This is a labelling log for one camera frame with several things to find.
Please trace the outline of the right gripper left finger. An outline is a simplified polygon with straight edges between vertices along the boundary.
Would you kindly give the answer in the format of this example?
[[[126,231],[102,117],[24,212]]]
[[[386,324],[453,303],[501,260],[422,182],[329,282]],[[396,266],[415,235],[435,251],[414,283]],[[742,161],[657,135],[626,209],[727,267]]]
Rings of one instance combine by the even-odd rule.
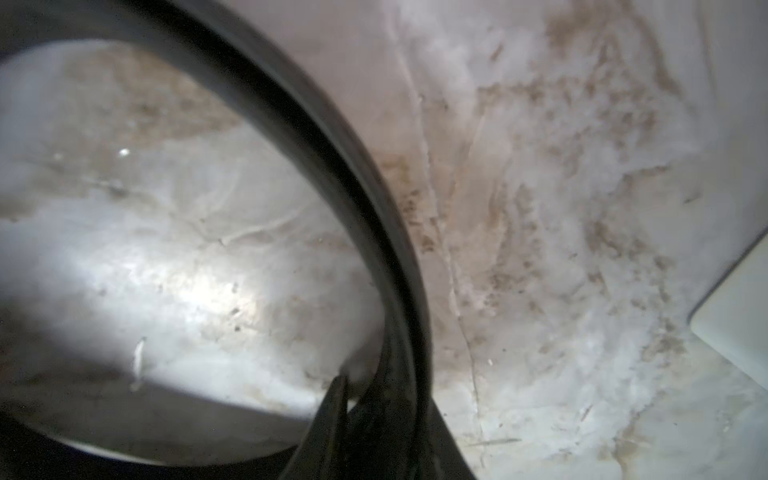
[[[333,379],[303,441],[279,477],[295,480],[343,478],[348,379]]]

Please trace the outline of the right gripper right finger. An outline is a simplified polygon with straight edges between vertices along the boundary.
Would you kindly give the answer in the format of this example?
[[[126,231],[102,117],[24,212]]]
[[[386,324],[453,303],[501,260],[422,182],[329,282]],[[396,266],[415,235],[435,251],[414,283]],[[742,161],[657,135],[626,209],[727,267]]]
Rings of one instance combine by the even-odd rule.
[[[430,406],[428,441],[431,460],[428,479],[475,480],[435,402]]]

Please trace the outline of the long black belt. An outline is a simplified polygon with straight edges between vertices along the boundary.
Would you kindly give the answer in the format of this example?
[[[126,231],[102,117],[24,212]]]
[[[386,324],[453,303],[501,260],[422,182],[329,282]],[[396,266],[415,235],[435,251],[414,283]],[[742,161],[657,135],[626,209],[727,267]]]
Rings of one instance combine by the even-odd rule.
[[[432,349],[424,284],[397,206],[346,120],[288,56],[216,1],[1,5],[3,57],[84,39],[134,43],[189,73],[262,129],[330,205],[360,250],[386,312],[373,381],[347,411],[342,479],[428,479]],[[197,468],[194,475],[279,479],[298,446],[261,460]]]

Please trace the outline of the white divided storage box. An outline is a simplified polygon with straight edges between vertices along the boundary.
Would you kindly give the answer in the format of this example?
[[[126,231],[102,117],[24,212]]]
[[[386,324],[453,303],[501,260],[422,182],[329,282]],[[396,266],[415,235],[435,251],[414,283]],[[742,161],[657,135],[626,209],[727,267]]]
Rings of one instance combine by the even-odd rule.
[[[767,236],[762,235],[689,317],[692,332],[767,386]]]

